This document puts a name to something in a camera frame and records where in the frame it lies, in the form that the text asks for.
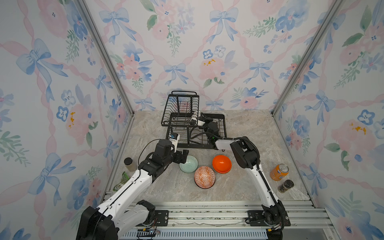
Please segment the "pale green ceramic bowl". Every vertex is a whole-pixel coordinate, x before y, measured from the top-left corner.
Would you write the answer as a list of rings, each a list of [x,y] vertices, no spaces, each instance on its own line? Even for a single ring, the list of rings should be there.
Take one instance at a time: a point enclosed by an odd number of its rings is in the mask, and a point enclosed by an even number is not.
[[[184,164],[180,164],[180,170],[184,173],[193,173],[198,168],[198,160],[194,156],[188,156]]]

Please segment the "orange plastic bowl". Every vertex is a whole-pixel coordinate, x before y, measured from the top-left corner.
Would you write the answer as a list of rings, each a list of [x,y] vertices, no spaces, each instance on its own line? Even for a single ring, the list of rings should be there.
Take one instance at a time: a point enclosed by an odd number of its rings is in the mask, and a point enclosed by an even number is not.
[[[213,158],[212,166],[217,173],[226,174],[232,169],[232,162],[227,156],[218,155]]]

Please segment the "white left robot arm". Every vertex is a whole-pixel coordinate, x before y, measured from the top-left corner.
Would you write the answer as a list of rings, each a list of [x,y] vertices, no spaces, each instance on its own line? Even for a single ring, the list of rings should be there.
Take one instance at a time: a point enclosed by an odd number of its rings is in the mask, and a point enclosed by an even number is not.
[[[83,211],[76,238],[118,240],[136,226],[154,226],[157,218],[153,204],[141,200],[131,210],[128,207],[170,164],[187,161],[189,151],[179,151],[177,146],[176,140],[158,139],[155,151],[139,163],[134,175],[113,196]]]

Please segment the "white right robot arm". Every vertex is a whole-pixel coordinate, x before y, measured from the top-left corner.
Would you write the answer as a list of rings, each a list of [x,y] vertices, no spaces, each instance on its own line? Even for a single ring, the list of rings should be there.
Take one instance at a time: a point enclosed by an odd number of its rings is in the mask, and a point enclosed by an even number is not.
[[[198,114],[192,117],[208,141],[216,150],[231,150],[238,165],[245,169],[256,186],[262,201],[265,223],[273,231],[283,230],[287,212],[281,200],[277,197],[269,184],[261,166],[260,152],[256,145],[246,136],[236,138],[224,138],[220,136],[220,129],[211,117]]]

